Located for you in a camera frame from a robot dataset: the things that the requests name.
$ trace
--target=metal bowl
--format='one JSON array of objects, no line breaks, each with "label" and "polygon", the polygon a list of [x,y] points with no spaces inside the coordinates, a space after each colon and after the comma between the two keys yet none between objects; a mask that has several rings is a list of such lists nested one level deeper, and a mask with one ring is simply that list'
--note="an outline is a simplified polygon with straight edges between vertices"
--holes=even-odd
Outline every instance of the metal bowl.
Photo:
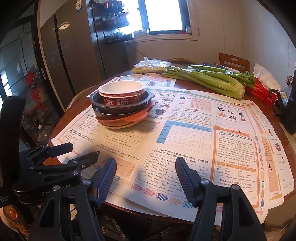
[{"label": "metal bowl", "polygon": [[103,97],[100,96],[98,92],[94,92],[89,97],[89,101],[98,107],[100,113],[109,115],[124,115],[139,112],[145,109],[148,101],[152,98],[152,93],[149,90],[146,90],[146,92],[141,95],[141,100],[138,103],[126,105],[105,105]]},{"label": "metal bowl", "polygon": [[223,65],[220,65],[220,64],[213,64],[213,63],[202,63],[202,65],[205,65],[205,66],[210,66],[210,67],[216,67],[216,68],[219,68],[219,69],[225,69],[227,70],[227,68]]},{"label": "metal bowl", "polygon": [[101,119],[101,120],[104,120],[104,121],[108,121],[108,120],[117,120],[117,119],[120,119],[120,118],[125,118],[127,116],[130,116],[130,115],[134,115],[140,111],[136,111],[136,112],[132,112],[132,113],[129,113],[129,114],[123,114],[123,115],[114,115],[114,114],[104,114],[104,113],[101,113],[99,111],[99,108],[97,106],[95,106],[94,104],[92,105],[93,109],[94,109],[94,113],[96,114],[96,116]]}]

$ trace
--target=tissue box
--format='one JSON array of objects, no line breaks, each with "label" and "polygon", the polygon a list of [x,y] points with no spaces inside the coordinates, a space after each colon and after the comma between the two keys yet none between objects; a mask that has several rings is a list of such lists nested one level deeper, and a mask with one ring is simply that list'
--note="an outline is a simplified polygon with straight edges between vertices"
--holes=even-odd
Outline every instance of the tissue box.
[{"label": "tissue box", "polygon": [[249,92],[251,95],[255,96],[257,99],[263,101],[265,104],[267,104],[268,106],[270,106],[272,108],[273,104],[276,101],[276,94],[275,93],[271,93],[272,95],[272,99],[269,97],[269,93],[268,93],[268,89],[265,89],[264,86],[261,84],[261,82],[259,81],[259,79],[256,79],[256,84],[255,84],[255,88],[252,89],[250,87],[246,86],[246,91]]}]

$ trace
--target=glass door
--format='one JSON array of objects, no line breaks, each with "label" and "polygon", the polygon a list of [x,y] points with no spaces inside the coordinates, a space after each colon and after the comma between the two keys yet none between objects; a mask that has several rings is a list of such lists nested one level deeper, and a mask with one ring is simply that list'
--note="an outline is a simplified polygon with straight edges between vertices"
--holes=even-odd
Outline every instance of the glass door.
[{"label": "glass door", "polygon": [[60,120],[60,106],[54,105],[49,95],[52,89],[37,64],[41,60],[36,59],[32,31],[37,15],[26,15],[16,21],[14,28],[0,44],[0,109],[6,96],[27,97],[22,139],[28,146],[33,147],[47,145]]}]

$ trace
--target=celery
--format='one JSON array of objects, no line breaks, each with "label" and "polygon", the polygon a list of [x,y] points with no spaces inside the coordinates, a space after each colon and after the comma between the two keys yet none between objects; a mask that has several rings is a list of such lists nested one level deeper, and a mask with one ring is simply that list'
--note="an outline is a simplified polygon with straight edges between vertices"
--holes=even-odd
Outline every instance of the celery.
[{"label": "celery", "polygon": [[232,77],[219,74],[167,66],[162,76],[194,82],[229,97],[237,99],[244,97],[244,87],[241,83]]},{"label": "celery", "polygon": [[216,67],[210,67],[210,66],[203,66],[203,65],[190,65],[188,66],[188,69],[196,70],[196,71],[201,71],[201,72],[213,72],[217,74],[224,74],[229,77],[232,77],[239,81],[242,85],[244,86],[249,86],[251,88],[254,88],[254,84],[256,83],[256,80],[254,78],[254,75],[249,74],[248,71],[245,71],[244,73],[239,73],[239,72],[233,72],[230,70],[225,70],[225,69],[220,69]]}]

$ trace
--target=wooden chair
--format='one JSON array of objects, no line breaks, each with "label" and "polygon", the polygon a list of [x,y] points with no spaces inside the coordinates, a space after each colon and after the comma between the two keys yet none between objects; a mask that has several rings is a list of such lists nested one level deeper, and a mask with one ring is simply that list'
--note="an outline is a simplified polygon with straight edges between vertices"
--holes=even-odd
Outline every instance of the wooden chair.
[{"label": "wooden chair", "polygon": [[170,58],[170,59],[165,59],[165,61],[168,61],[172,64],[187,64],[187,65],[197,65],[198,63],[191,61],[189,59],[185,58]]},{"label": "wooden chair", "polygon": [[[245,60],[243,58],[239,58],[237,56],[234,55],[230,55],[230,54],[224,54],[224,53],[220,53],[219,54],[219,61],[220,64],[225,66],[225,67],[229,67],[229,68],[233,68],[236,69],[240,72],[245,72],[245,71],[250,71],[250,62],[248,60]],[[233,66],[233,65],[229,65],[229,64],[225,64],[224,62],[229,62],[229,63],[233,63],[233,64],[237,64],[240,66],[245,67],[245,69],[237,67],[237,66]]]},{"label": "wooden chair", "polygon": [[82,96],[87,96],[87,94],[88,94],[88,92],[89,92],[89,90],[91,89],[91,88],[93,88],[94,86],[91,86],[91,87],[89,87],[89,88],[87,88],[87,89],[85,89],[85,90],[83,90],[83,91],[81,91],[80,93],[78,93],[72,100],[71,100],[71,102],[68,104],[68,106],[67,106],[67,109],[66,109],[66,111],[71,107],[71,105],[73,105],[80,97],[82,97]]}]

